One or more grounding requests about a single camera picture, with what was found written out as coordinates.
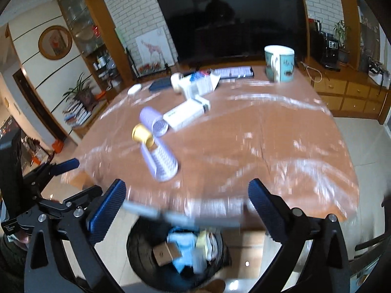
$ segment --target potted plant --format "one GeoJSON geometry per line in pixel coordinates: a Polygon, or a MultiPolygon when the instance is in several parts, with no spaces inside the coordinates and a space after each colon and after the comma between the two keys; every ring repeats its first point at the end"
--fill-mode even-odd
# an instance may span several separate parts
{"type": "Polygon", "coordinates": [[[334,27],[335,36],[339,42],[338,60],[345,64],[349,62],[350,52],[346,49],[347,34],[349,29],[350,27],[345,25],[344,20],[337,22],[334,27]]]}
{"type": "Polygon", "coordinates": [[[92,93],[91,81],[88,79],[83,80],[84,73],[81,73],[79,79],[76,82],[75,88],[69,88],[63,94],[63,97],[69,99],[76,99],[80,101],[87,111],[92,111],[98,104],[95,96],[92,93]]]}

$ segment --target trash can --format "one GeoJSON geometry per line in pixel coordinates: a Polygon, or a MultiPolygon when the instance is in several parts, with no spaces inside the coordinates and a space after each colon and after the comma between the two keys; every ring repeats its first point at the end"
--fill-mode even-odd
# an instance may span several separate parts
{"type": "Polygon", "coordinates": [[[172,263],[158,266],[152,249],[165,242],[173,228],[169,223],[139,218],[129,233],[126,249],[133,271],[152,288],[166,292],[187,292],[211,279],[223,266],[230,264],[227,247],[220,233],[214,233],[218,255],[202,274],[194,274],[191,267],[178,273],[172,263]]]}

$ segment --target metal screw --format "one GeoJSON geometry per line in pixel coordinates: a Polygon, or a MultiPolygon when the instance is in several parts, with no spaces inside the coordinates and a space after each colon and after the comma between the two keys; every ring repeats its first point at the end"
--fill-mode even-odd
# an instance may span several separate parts
{"type": "Polygon", "coordinates": [[[83,215],[83,213],[84,213],[83,209],[78,208],[78,209],[76,209],[76,210],[74,211],[74,216],[75,216],[75,217],[81,217],[81,216],[83,215]]]}
{"type": "Polygon", "coordinates": [[[334,214],[331,214],[331,215],[328,215],[328,218],[333,222],[335,223],[338,219],[337,219],[337,216],[334,215],[334,214]]]}
{"type": "Polygon", "coordinates": [[[294,208],[294,209],[292,209],[292,213],[293,213],[296,217],[300,217],[300,216],[303,214],[302,210],[299,209],[299,208],[294,208]]]}
{"type": "Polygon", "coordinates": [[[38,221],[41,223],[41,222],[43,222],[43,221],[45,221],[46,220],[46,215],[45,214],[42,214],[42,215],[40,215],[39,217],[38,217],[38,221]]]}

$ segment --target ceramic mug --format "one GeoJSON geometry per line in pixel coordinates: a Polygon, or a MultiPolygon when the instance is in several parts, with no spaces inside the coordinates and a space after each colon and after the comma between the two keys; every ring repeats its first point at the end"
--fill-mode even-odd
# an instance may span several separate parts
{"type": "Polygon", "coordinates": [[[280,45],[265,47],[266,75],[276,82],[290,82],[294,71],[294,50],[280,45]]]}

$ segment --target brown cardboard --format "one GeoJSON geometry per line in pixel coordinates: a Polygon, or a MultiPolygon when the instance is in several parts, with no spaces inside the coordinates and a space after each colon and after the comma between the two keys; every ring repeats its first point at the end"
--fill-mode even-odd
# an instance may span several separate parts
{"type": "Polygon", "coordinates": [[[355,215],[358,183],[347,147],[318,94],[297,69],[284,84],[267,81],[265,67],[254,80],[221,82],[205,95],[211,110],[178,132],[160,139],[179,162],[177,175],[157,182],[131,139],[142,108],[162,114],[184,101],[166,89],[120,93],[97,119],[74,153],[78,170],[65,175],[73,184],[85,172],[103,190],[119,178],[127,199],[191,218],[228,217],[248,224],[248,183],[259,178],[272,194],[308,216],[355,215]]]}
{"type": "Polygon", "coordinates": [[[173,242],[163,242],[154,247],[152,251],[159,266],[169,264],[182,256],[176,243],[173,242]]]}

